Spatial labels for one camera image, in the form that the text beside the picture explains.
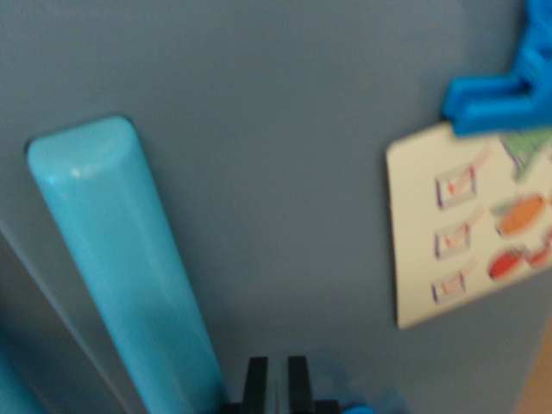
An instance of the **blue plastic piece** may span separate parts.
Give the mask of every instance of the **blue plastic piece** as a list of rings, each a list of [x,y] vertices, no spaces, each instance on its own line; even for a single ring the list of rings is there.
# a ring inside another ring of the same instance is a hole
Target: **blue plastic piece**
[[[130,122],[37,139],[28,163],[148,411],[217,411],[221,372]]]
[[[442,112],[456,134],[552,124],[552,0],[527,0],[527,15],[508,75],[451,82]]]
[[[343,414],[375,414],[375,412],[367,405],[356,405],[343,410]]]
[[[0,414],[45,414],[0,348]]]

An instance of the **red drawing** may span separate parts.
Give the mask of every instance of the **red drawing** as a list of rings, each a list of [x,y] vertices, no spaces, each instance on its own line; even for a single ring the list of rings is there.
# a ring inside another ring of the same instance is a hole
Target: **red drawing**
[[[525,261],[531,267],[542,267],[552,258],[552,228],[543,237],[543,246],[537,251],[530,251],[526,246],[511,247],[498,254],[488,269],[491,279],[499,280],[517,270]]]
[[[531,267],[541,267],[546,265],[549,261],[551,251],[552,248],[550,248],[550,241],[546,241],[544,243],[544,247],[534,253],[527,250],[525,253],[525,259]]]
[[[510,248],[500,253],[491,263],[488,274],[491,279],[502,279],[524,262],[524,248]]]

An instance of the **checkbox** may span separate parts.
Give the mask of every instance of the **checkbox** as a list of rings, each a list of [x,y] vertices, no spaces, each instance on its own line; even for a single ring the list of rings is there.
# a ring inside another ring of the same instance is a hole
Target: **checkbox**
[[[435,180],[437,205],[441,210],[455,207],[477,197],[475,170],[471,164],[439,174]]]
[[[466,293],[464,275],[457,272],[437,279],[431,284],[431,291],[436,304],[458,298]]]
[[[435,256],[447,259],[469,250],[471,231],[468,223],[457,223],[435,232]]]

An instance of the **orange drawing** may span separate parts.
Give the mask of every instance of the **orange drawing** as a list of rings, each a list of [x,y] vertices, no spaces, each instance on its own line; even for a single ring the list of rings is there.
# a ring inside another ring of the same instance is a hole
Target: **orange drawing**
[[[543,194],[533,193],[492,209],[491,212],[500,217],[497,231],[503,237],[524,232],[538,222],[547,204],[550,201]]]

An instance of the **wooden surface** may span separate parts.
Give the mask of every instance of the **wooden surface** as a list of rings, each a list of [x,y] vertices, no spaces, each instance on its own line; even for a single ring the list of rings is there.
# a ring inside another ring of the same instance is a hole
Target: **wooden surface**
[[[517,408],[517,414],[550,413],[552,413],[552,319]]]

